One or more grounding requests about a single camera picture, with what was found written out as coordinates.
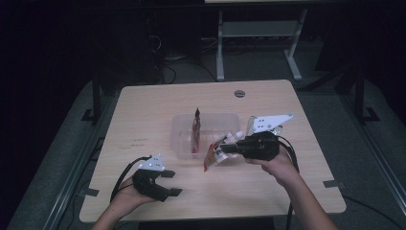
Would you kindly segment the clear plastic container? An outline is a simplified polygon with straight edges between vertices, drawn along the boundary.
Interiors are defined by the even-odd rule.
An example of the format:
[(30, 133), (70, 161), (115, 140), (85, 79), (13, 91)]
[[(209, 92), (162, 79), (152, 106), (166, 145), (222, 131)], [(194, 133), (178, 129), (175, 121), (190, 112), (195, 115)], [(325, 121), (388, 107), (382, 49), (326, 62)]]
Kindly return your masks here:
[(170, 144), (179, 159), (204, 159), (210, 144), (228, 133), (240, 131), (239, 117), (235, 113), (201, 113), (198, 152), (192, 151), (193, 114), (180, 114), (172, 118)]

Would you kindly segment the black metal stand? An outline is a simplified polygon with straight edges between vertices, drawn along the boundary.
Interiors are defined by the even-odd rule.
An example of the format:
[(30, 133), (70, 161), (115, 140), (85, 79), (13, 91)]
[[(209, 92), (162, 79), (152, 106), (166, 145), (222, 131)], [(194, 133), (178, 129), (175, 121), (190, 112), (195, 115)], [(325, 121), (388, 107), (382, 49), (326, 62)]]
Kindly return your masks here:
[(362, 68), (358, 69), (355, 79), (354, 115), (359, 123), (379, 122), (380, 119), (372, 107), (364, 106), (365, 73)]
[(83, 121), (91, 122), (93, 125), (98, 122), (102, 112), (100, 93), (98, 73), (95, 73), (92, 76), (92, 107), (85, 110), (81, 118)]

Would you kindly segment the white metal desk frame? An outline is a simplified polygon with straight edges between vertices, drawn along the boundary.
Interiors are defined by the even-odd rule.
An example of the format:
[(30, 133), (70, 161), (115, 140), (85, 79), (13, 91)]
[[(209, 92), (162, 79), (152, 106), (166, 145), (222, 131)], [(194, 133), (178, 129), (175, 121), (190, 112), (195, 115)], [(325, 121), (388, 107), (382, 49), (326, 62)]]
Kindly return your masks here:
[[(238, 3), (282, 3), (295, 2), (296, 0), (205, 0), (206, 4), (238, 4)], [(307, 8), (300, 9), (297, 19), (292, 20), (225, 20), (224, 10), (218, 12), (217, 19), (217, 48), (216, 48), (216, 79), (225, 80), (224, 61), (223, 61), (223, 39), (241, 38), (241, 37), (289, 37), (291, 44), (288, 49), (283, 51), (285, 60), (290, 69), (291, 75), (295, 81), (303, 79), (294, 58), (297, 45), (305, 24), (308, 13)]]

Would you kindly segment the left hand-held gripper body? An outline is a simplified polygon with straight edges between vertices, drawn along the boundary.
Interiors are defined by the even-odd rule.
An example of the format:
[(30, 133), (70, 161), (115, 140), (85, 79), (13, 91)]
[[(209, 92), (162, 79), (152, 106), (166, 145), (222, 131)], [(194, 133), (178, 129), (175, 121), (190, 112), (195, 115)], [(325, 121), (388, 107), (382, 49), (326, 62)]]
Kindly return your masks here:
[(155, 182), (163, 171), (166, 171), (166, 167), (162, 154), (151, 156), (145, 163), (141, 163), (132, 175), (133, 187), (141, 195), (164, 202), (170, 196), (170, 191)]

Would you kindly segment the person's right hand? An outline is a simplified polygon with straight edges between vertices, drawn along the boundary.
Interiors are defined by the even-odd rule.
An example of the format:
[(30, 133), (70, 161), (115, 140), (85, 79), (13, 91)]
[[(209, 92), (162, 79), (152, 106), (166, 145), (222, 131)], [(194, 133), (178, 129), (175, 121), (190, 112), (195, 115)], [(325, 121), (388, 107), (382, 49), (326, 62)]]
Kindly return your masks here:
[(245, 162), (261, 166), (266, 173), (273, 175), (284, 188), (297, 185), (301, 181), (299, 173), (284, 148), (280, 148), (280, 153), (270, 161), (246, 158)]

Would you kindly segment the orange snack packet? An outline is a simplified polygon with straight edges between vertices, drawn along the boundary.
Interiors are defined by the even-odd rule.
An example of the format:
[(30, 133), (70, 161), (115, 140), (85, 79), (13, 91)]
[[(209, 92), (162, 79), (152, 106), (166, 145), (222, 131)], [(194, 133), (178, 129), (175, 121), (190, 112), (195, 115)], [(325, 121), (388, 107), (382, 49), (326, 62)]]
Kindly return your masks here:
[(235, 152), (227, 153), (221, 147), (221, 145), (232, 145), (235, 144), (238, 140), (244, 137), (242, 131), (238, 131), (235, 134), (227, 133), (225, 136), (222, 136), (220, 139), (211, 143), (208, 149), (208, 152), (204, 158), (203, 169), (208, 171), (210, 168), (218, 165), (220, 162), (226, 159), (237, 158), (238, 154)]

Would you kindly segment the person's left hand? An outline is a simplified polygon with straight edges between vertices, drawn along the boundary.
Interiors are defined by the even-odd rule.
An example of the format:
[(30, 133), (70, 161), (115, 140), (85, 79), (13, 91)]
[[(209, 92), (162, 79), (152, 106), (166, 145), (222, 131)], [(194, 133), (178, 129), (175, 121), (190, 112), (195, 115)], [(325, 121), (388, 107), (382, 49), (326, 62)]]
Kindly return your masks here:
[(109, 210), (117, 219), (121, 219), (138, 207), (154, 202), (154, 199), (141, 195), (132, 185), (132, 179), (128, 178), (120, 186), (119, 191), (110, 202)]

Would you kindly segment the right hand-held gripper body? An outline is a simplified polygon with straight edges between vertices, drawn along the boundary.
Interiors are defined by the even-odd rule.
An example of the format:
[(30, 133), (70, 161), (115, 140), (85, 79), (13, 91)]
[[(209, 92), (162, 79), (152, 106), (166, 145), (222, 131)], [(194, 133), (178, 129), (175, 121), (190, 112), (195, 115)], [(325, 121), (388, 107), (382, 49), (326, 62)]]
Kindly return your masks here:
[[(293, 118), (292, 114), (270, 116), (278, 116), (282, 120), (282, 124)], [(264, 131), (249, 136), (245, 135), (242, 140), (237, 141), (237, 145), (242, 149), (240, 154), (245, 158), (270, 161), (280, 153), (280, 147), (283, 147), (290, 155), (293, 155), (293, 148), (287, 140), (282, 140), (281, 133), (276, 135), (270, 131)]]

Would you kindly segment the red snack packet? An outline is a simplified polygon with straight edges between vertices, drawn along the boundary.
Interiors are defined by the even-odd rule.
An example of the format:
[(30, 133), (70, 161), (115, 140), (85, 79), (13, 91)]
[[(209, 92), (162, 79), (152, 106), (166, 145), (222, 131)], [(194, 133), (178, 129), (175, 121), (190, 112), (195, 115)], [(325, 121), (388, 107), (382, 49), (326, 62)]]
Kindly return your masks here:
[(200, 111), (199, 108), (197, 108), (195, 110), (194, 119), (192, 122), (192, 153), (199, 153), (200, 127)]

